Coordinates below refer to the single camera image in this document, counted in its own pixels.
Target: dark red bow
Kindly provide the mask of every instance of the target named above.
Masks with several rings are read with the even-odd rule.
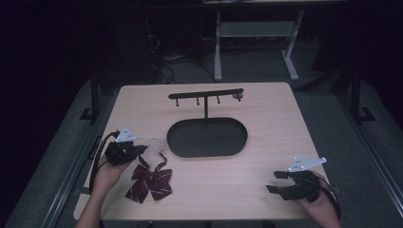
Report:
[[[161,170],[166,165],[167,158],[161,153],[160,155],[163,157],[164,162],[157,165],[154,172],[148,171],[148,163],[139,155],[141,164],[137,165],[131,176],[132,180],[137,181],[125,194],[126,198],[143,203],[148,191],[151,192],[154,200],[161,200],[172,193],[171,186],[168,183],[171,179],[172,169]]]

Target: black tray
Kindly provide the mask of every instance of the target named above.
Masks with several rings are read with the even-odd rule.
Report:
[[[232,118],[207,118],[179,121],[166,135],[171,151],[182,158],[231,156],[246,144],[245,126]]]

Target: human hand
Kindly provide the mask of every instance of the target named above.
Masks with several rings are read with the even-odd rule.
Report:
[[[324,181],[323,176],[315,171],[310,172],[313,172],[317,177],[319,177],[320,186],[325,188],[329,187]],[[323,191],[320,191],[319,197],[313,202],[309,202],[306,199],[296,199],[295,202],[297,202],[308,213],[308,215],[320,225],[320,227],[341,228],[336,209]]]
[[[113,166],[106,161],[106,155],[101,156],[98,161],[98,172],[95,177],[91,195],[101,194],[106,196],[110,189],[119,181],[122,173],[130,165],[130,162]]]

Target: wooden table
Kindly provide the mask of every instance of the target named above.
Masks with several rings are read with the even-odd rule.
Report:
[[[174,155],[166,143],[169,127],[183,119],[203,117],[196,99],[180,100],[168,95],[180,92],[243,88],[241,102],[222,96],[218,104],[210,98],[209,117],[231,117],[248,131],[245,148],[231,157],[184,159]],[[215,219],[304,219],[307,215],[292,201],[270,194],[266,184],[292,185],[276,180],[273,172],[285,171],[294,157],[317,158],[317,152],[298,109],[291,88],[285,83],[133,85],[124,86],[106,126],[106,134],[128,126],[138,137],[164,141],[165,168],[173,169],[173,193],[160,201],[149,194],[143,204],[124,197],[133,184],[131,174],[138,160],[124,171],[110,191],[102,219],[125,220],[215,220]],[[144,152],[150,170],[162,161],[154,142]],[[325,176],[323,167],[314,170]],[[80,217],[89,195],[81,194],[74,211]]]

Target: cable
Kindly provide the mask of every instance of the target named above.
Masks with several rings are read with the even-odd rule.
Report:
[[[229,43],[229,45],[232,45],[232,47],[230,47],[229,50],[225,50],[226,45],[228,45],[228,43]],[[251,42],[245,42],[244,39],[240,39],[240,38],[231,39],[231,40],[223,39],[223,41],[221,42],[222,55],[240,55],[240,54],[246,53],[248,51],[253,51],[253,49],[254,49],[254,46],[253,46],[253,44],[251,44]]]
[[[161,67],[167,68],[167,69],[171,72],[171,74],[172,74],[171,78],[169,78],[169,80],[166,81],[165,75],[161,72],[161,75],[162,75],[163,78],[165,79],[165,84],[168,85],[168,84],[170,84],[170,83],[174,80],[175,72],[174,72],[174,70],[173,70],[171,67],[168,67],[168,66],[161,66]]]
[[[199,62],[188,60],[188,61],[180,61],[180,62],[173,62],[173,63],[167,63],[167,64],[168,65],[173,65],[173,64],[186,64],[186,63],[195,64],[195,65],[198,65],[198,66],[204,68],[205,71],[207,71],[207,73],[210,76],[210,78],[213,81],[213,83],[216,82],[216,80],[214,79],[214,76],[211,74],[210,70],[207,67],[205,67],[203,64],[199,63]]]
[[[158,39],[158,37],[155,36],[155,35],[147,35],[147,37],[157,41],[157,44],[154,47],[154,49],[157,50],[160,47],[160,44],[161,44],[160,39]]]
[[[108,134],[101,142],[100,145],[98,146],[97,152],[95,153],[95,158],[94,158],[94,162],[92,164],[92,170],[91,170],[91,176],[89,177],[89,194],[91,195],[92,193],[92,189],[94,187],[94,182],[95,182],[95,177],[97,176],[98,170],[104,165],[106,164],[106,161],[104,163],[102,163],[99,167],[98,167],[98,162],[101,158],[101,153],[104,150],[105,147],[105,143],[107,141],[107,139],[111,136],[117,138],[119,135],[119,131],[115,131],[112,132],[110,134]],[[100,227],[101,228],[105,228],[104,223],[102,222],[102,220],[100,219]]]
[[[161,153],[163,150],[165,150],[165,148],[163,147],[163,141],[158,138],[153,138],[153,139],[148,140],[148,147],[151,147],[151,141],[153,141],[153,140],[160,142],[160,149],[158,150],[158,153]]]
[[[322,187],[321,185],[318,185],[317,183],[315,183],[311,180],[300,179],[300,181],[309,182],[312,185],[318,187],[326,195],[326,197],[329,199],[330,203],[332,203],[333,207],[336,210],[337,218],[340,219],[341,218],[341,208],[340,208],[340,204],[338,203],[338,199],[335,194],[335,191],[333,191],[332,186],[325,179],[323,179],[321,177],[318,177],[318,178],[326,183],[326,185],[330,188],[330,191],[327,188]]]

